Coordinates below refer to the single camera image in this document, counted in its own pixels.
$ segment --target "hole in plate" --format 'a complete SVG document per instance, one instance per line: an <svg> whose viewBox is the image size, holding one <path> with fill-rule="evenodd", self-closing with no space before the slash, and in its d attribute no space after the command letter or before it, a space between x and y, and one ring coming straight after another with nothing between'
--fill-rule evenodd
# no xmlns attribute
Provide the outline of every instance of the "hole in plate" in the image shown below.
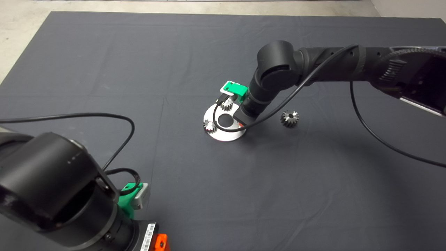
<svg viewBox="0 0 446 251"><path fill-rule="evenodd" d="M234 119L229 114L222 114L219 116L218 123L222 127L228 128L234 123Z"/></svg>

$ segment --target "gear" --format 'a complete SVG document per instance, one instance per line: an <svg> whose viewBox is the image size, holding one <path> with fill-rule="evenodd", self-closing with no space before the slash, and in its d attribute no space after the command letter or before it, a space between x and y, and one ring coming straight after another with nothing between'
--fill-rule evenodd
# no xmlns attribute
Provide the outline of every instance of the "gear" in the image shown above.
<svg viewBox="0 0 446 251"><path fill-rule="evenodd" d="M228 98L225 102L223 102L223 104L221 104L221 109L225 112L230 111L232 109L232 104L234 103L234 101L232 101L232 99Z"/></svg>
<svg viewBox="0 0 446 251"><path fill-rule="evenodd" d="M284 111L280 116L280 121L286 127L295 127L299 121L299 114L296 111Z"/></svg>
<svg viewBox="0 0 446 251"><path fill-rule="evenodd" d="M206 132L210 134L217 130L217 127L214 125L214 123L207 119L203 122L203 128Z"/></svg>

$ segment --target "label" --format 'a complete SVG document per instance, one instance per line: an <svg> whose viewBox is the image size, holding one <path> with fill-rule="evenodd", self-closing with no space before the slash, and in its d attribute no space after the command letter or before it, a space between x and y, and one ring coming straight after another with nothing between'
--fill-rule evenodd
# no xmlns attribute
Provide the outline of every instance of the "label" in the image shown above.
<svg viewBox="0 0 446 251"><path fill-rule="evenodd" d="M149 224L144 235L141 251L149 251L150 242L152 241L153 231L155 230L155 224Z"/></svg>

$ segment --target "circular base plate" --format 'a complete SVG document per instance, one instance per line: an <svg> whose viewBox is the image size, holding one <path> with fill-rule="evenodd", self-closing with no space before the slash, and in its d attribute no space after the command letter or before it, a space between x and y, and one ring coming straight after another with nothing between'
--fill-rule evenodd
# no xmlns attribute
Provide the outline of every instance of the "circular base plate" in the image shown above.
<svg viewBox="0 0 446 251"><path fill-rule="evenodd" d="M209 109L204 114L203 121L205 121L205 120L213 121L212 114L214 113L214 109L215 109L216 105L217 104L214 104L211 107L209 107ZM215 112L215 119L216 119L217 123L218 123L220 116L222 116L223 114L228 114L232 117L238 108L239 108L239 106L236 104L233 104L232 109L229 111L224 111L223 109L221 109L221 107L218 107L217 111ZM218 125L223 128L227 128L227 129L240 128L241 126L239 125L239 123L235 119L233 119L233 120L234 120L234 122L232 123L232 125L230 127L225 127L220 124L218 124ZM230 132L222 131L217 128L217 130L215 132L207 133L207 134L209 134L211 137L215 138L216 140L228 142L228 141L233 141L233 140L240 138L245 132L246 132L246 130L230 133Z"/></svg>

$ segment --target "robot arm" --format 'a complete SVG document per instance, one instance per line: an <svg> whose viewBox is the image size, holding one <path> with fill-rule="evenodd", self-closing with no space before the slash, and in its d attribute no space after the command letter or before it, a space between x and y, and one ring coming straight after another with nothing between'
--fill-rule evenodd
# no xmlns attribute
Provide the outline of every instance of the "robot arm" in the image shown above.
<svg viewBox="0 0 446 251"><path fill-rule="evenodd" d="M258 67L234 118L251 124L277 94L298 85L341 48L301 48L275 41L257 54ZM376 89L436 115L446 115L446 47L357 46L330 61L316 81L368 81Z"/></svg>
<svg viewBox="0 0 446 251"><path fill-rule="evenodd" d="M107 177L117 171L103 171L74 140L0 127L1 214L70 250L168 250L156 222L133 219L147 184L118 191Z"/></svg>

